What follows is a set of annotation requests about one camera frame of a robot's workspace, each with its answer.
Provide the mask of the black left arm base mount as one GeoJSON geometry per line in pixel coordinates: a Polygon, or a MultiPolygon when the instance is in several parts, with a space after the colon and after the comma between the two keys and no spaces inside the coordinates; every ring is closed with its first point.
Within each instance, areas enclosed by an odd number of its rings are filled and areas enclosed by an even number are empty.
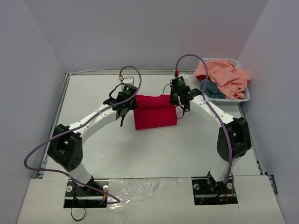
{"type": "Polygon", "coordinates": [[[106,208],[107,195],[68,180],[63,208],[106,208]]]}

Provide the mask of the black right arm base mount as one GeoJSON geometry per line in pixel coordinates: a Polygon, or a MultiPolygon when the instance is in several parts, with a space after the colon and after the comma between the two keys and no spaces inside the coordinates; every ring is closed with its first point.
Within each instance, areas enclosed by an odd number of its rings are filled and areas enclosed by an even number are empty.
{"type": "Polygon", "coordinates": [[[220,182],[215,187],[207,177],[192,178],[192,188],[195,205],[238,204],[232,177],[226,184],[220,182]]]}

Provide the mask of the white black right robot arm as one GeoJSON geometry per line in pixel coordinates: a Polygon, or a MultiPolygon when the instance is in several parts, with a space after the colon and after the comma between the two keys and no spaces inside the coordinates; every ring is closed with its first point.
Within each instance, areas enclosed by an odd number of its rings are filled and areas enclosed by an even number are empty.
{"type": "Polygon", "coordinates": [[[236,118],[213,104],[199,89],[191,89],[182,76],[170,81],[170,103],[184,111],[197,113],[218,131],[219,160],[209,172],[207,187],[217,193],[224,187],[231,170],[252,147],[249,126],[245,118],[236,118]]]}

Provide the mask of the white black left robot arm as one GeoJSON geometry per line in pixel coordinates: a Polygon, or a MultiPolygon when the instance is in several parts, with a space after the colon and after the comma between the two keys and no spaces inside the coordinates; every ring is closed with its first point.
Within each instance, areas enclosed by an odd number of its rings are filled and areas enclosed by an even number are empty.
{"type": "Polygon", "coordinates": [[[122,90],[116,98],[109,97],[103,104],[83,119],[69,125],[55,127],[47,155],[59,164],[69,177],[79,181],[77,190],[83,195],[93,192],[92,175],[84,167],[83,145],[105,125],[137,108],[136,93],[139,88],[132,84],[122,84],[122,90]]]}

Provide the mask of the crimson red t shirt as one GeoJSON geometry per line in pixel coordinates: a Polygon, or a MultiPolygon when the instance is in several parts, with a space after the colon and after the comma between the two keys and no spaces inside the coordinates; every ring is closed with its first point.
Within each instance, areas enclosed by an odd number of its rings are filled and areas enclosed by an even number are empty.
{"type": "Polygon", "coordinates": [[[138,108],[134,109],[136,130],[145,130],[177,124],[175,105],[170,103],[170,95],[137,95],[138,108]]]}

